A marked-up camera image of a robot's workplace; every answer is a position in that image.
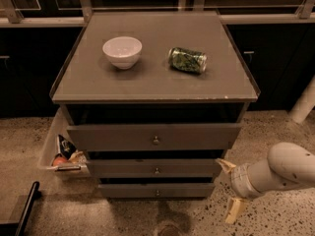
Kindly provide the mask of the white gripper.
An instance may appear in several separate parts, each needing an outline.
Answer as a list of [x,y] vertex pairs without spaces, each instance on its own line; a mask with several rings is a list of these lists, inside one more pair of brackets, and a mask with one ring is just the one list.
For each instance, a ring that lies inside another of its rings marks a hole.
[[246,210],[249,204],[248,200],[254,200],[262,197],[263,194],[258,192],[251,184],[248,175],[248,163],[235,165],[222,158],[217,158],[218,163],[225,174],[230,174],[231,188],[234,193],[240,197],[232,197],[228,199],[227,211],[224,221],[233,224],[240,214]]

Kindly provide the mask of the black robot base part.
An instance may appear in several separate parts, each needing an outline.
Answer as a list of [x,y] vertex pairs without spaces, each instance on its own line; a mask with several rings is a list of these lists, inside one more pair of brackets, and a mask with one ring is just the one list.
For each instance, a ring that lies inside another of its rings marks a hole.
[[14,220],[0,222],[0,236],[25,236],[26,227],[32,213],[32,207],[41,197],[40,183],[34,181],[29,193],[19,204],[18,215]]

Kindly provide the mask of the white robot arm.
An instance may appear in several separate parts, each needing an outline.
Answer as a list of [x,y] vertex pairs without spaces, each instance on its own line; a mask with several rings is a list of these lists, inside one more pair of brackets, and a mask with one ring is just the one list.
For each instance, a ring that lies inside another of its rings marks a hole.
[[232,224],[254,199],[271,191],[315,187],[315,155],[293,143],[278,143],[256,163],[235,165],[218,158],[235,196],[228,199],[224,221]]

